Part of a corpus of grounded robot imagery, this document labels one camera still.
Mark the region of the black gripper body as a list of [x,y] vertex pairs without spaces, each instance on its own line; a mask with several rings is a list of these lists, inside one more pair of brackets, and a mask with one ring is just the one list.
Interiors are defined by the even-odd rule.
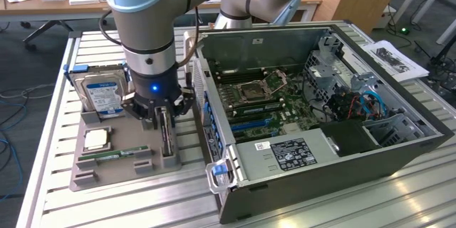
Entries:
[[136,72],[132,68],[130,74],[135,86],[134,100],[140,105],[148,105],[151,101],[156,105],[166,103],[174,104],[182,95],[178,78],[178,64],[159,75],[146,75]]

